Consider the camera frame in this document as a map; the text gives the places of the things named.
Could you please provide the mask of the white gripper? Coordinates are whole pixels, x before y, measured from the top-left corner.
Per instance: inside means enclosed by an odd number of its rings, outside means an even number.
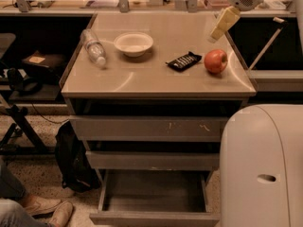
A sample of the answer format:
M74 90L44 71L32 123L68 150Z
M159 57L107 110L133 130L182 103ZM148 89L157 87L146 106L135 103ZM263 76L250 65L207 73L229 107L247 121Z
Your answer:
M227 0L230 7L222 9L217 17L215 26L211 29L209 40L217 42L241 17L241 11L254 9L263 0Z

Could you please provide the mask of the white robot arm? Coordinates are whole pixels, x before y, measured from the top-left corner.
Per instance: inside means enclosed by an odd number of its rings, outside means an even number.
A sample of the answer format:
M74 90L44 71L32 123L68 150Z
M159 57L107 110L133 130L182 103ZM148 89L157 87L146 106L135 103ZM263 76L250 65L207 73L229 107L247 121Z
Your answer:
M303 81L287 62L254 70L258 93L226 123L220 151L221 227L303 227Z

